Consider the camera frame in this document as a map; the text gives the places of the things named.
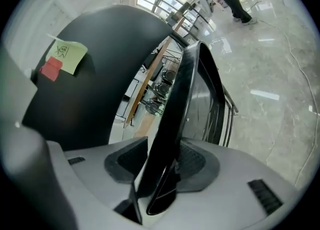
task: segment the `marble floor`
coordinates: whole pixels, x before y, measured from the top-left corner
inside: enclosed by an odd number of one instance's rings
[[[319,161],[320,150],[314,148],[317,114],[283,32],[261,20],[285,32],[320,107],[318,41],[283,0],[240,1],[259,18],[257,24],[235,23],[229,7],[216,7],[213,28],[199,35],[239,109],[229,147],[253,155],[300,189]]]

